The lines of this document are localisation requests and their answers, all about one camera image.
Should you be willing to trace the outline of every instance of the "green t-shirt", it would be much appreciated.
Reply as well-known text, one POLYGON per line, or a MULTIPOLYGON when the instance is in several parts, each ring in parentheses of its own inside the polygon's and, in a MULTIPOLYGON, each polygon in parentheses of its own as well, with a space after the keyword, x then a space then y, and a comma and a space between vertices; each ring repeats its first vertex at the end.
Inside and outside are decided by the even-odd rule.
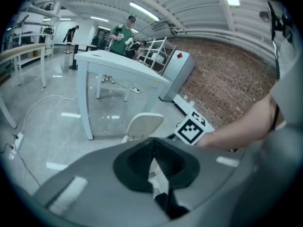
POLYGON ((125 27, 125 25, 117 25, 112 29, 112 31, 110 33, 113 35, 116 35, 116 36, 119 36, 119 35, 122 36, 123 39, 120 41, 112 40, 110 42, 109 48, 110 48, 110 50, 113 50, 113 51, 123 55, 125 47, 126 47, 125 42, 129 38, 133 37, 132 30, 127 29, 125 27))

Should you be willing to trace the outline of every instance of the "gray tiled floor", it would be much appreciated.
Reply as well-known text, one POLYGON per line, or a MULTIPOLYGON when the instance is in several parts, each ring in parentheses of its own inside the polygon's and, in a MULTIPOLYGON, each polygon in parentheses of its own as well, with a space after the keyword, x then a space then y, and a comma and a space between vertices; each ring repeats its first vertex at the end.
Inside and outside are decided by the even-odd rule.
MULTIPOLYGON (((14 77, 0 87, 2 98, 13 119, 18 124, 12 129, 3 114, 0 113, 0 147, 5 143, 13 144, 12 134, 22 130, 23 120, 30 107, 45 96, 77 96, 77 72, 68 69, 72 54, 55 54, 46 58, 47 87, 42 87, 40 62, 34 62, 23 69, 24 82, 17 86, 14 77)), ((121 143, 126 135, 132 117, 140 113, 148 98, 149 90, 136 85, 143 93, 131 93, 127 103, 123 101, 126 81, 117 80, 117 84, 108 82, 101 86, 101 98, 96 99, 97 74, 90 74, 89 108, 94 140, 87 140, 81 118, 62 116, 62 113, 78 114, 78 101, 61 100, 58 97, 46 98, 29 113, 24 130, 24 141, 20 155, 27 167, 40 184, 44 183, 57 170, 46 167, 47 162, 69 165, 81 156, 97 149, 111 147, 121 143)), ((165 119, 161 127, 153 134, 166 137, 172 133, 176 124, 184 119, 172 103, 158 100, 152 112, 161 113, 165 119)), ((18 157, 9 160, 10 149, 1 154, 1 160, 13 182, 24 187, 30 194, 38 188, 34 179, 26 172, 18 157)))

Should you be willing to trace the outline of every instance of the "chair backrest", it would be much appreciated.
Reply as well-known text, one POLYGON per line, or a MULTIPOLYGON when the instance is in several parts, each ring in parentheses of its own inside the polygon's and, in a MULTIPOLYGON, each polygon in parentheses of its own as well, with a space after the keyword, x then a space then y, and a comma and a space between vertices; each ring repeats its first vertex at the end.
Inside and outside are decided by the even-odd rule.
POLYGON ((123 142, 148 138, 164 120, 159 113, 139 113, 130 122, 123 142))

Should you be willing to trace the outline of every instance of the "brick wall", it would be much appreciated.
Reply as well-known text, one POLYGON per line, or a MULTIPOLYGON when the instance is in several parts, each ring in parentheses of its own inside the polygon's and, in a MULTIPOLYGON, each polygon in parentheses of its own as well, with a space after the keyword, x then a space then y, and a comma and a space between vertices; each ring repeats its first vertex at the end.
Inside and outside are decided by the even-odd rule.
POLYGON ((215 129, 244 115, 275 83, 273 65, 237 46, 198 38, 169 41, 196 62, 179 94, 194 101, 215 129))

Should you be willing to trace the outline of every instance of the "power strip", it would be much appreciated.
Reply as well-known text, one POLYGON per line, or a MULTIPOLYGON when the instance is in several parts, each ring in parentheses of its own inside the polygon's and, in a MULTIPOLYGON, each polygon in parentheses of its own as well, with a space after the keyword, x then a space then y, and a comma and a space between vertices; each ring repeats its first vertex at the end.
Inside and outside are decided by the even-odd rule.
POLYGON ((15 144, 14 144, 15 150, 16 150, 17 152, 19 152, 19 149, 20 149, 20 147, 21 147, 21 144, 22 144, 22 142, 23 142, 23 139, 24 139, 24 134, 18 133, 18 139, 15 139, 15 144))

